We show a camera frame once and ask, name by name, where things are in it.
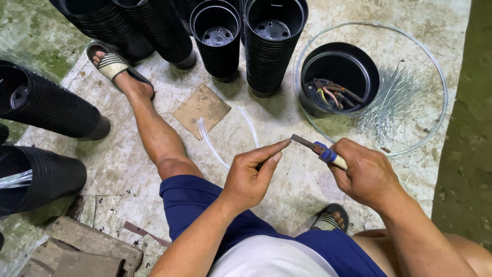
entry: striped sandal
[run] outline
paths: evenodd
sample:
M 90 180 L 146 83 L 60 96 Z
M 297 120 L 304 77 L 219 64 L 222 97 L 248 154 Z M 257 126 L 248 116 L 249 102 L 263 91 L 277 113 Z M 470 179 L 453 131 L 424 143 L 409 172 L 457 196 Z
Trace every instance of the striped sandal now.
M 333 216 L 331 215 L 336 211 L 340 213 L 340 217 L 343 219 L 343 225 L 344 225 L 343 229 L 340 228 L 335 218 L 333 218 Z M 322 211 L 318 215 L 318 218 L 313 223 L 310 229 L 331 231 L 338 228 L 342 230 L 344 233 L 347 233 L 348 224 L 349 224 L 349 219 L 348 219 L 347 211 L 345 211 L 345 209 L 340 204 L 333 203 L 333 204 L 329 204 L 324 209 L 322 209 Z
M 118 76 L 118 74 L 126 71 L 128 74 L 133 77 L 135 80 L 147 83 L 152 87 L 152 90 L 154 90 L 154 86 L 152 83 L 150 83 L 149 80 L 147 80 L 144 76 L 142 76 L 140 73 L 138 73 L 135 68 L 133 68 L 131 65 L 129 65 L 124 58 L 122 58 L 116 51 L 112 50 L 108 45 L 94 41 L 87 46 L 87 57 L 91 61 L 91 63 L 94 65 L 94 59 L 93 57 L 95 56 L 95 53 L 97 51 L 101 51 L 106 53 L 102 58 L 100 59 L 99 63 L 95 65 L 97 70 L 99 70 L 106 78 L 111 80 L 115 87 L 118 88 L 118 86 L 115 83 L 115 77 Z

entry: blue shorts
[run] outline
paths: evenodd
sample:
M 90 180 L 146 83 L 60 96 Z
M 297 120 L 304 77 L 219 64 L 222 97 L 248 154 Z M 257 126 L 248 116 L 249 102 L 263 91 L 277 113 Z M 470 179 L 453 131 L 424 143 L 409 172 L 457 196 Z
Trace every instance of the blue shorts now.
M 159 195 L 164 201 L 169 236 L 174 241 L 219 196 L 222 188 L 192 175 L 178 175 L 160 184 Z M 309 230 L 292 238 L 281 235 L 253 212 L 238 215 L 227 228 L 214 261 L 238 242 L 256 235 L 294 240 L 318 252 L 338 276 L 386 276 L 374 261 L 347 234 Z

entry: white shirt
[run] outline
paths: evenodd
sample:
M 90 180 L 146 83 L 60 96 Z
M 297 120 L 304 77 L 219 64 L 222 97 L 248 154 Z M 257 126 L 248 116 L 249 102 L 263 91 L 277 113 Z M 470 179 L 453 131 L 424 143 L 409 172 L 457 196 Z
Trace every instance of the white shirt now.
M 292 240 L 264 235 L 242 240 L 220 257 L 208 277 L 338 277 L 316 251 Z

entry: person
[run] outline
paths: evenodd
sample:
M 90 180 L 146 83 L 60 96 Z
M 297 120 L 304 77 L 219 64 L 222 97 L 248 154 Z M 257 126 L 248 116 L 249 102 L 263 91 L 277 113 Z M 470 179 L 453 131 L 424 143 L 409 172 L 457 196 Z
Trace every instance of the person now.
M 204 179 L 177 132 L 153 108 L 152 85 L 114 54 L 106 45 L 88 48 L 133 109 L 162 179 L 159 193 L 173 240 L 149 276 L 492 276 L 490 253 L 442 234 L 402 189 L 388 159 L 346 138 L 332 149 L 348 170 L 329 168 L 340 190 L 374 209 L 387 229 L 350 237 L 344 210 L 328 208 L 296 238 L 277 233 L 249 209 L 263 200 L 290 139 L 235 156 L 221 189 Z M 104 68 L 111 63 L 116 66 Z

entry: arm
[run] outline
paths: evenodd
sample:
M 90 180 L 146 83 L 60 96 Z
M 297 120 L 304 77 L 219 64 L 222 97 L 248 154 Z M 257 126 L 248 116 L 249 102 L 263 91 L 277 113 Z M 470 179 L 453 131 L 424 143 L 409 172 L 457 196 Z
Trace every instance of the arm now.
M 281 150 L 289 143 L 286 139 L 234 157 L 219 197 L 171 244 L 149 276 L 206 276 L 225 230 L 237 215 L 263 200 Z
M 476 276 L 419 204 L 400 186 L 384 154 L 346 138 L 332 149 L 348 165 L 347 171 L 330 166 L 338 187 L 379 213 L 393 239 L 405 276 Z

